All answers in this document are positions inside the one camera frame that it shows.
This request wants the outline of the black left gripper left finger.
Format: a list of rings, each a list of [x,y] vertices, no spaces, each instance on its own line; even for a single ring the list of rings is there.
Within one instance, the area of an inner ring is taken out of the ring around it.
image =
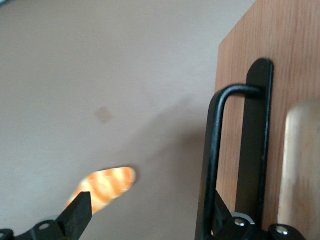
[[[14,235],[11,229],[1,229],[2,240],[78,240],[92,219],[90,192],[81,192],[55,220],[37,223],[27,232]]]

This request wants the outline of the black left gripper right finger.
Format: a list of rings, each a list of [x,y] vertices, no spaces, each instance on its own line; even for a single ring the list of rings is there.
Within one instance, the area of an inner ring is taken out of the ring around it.
[[[289,225],[272,224],[268,230],[263,230],[244,217],[234,217],[216,192],[211,238],[213,240],[303,240],[304,236]]]

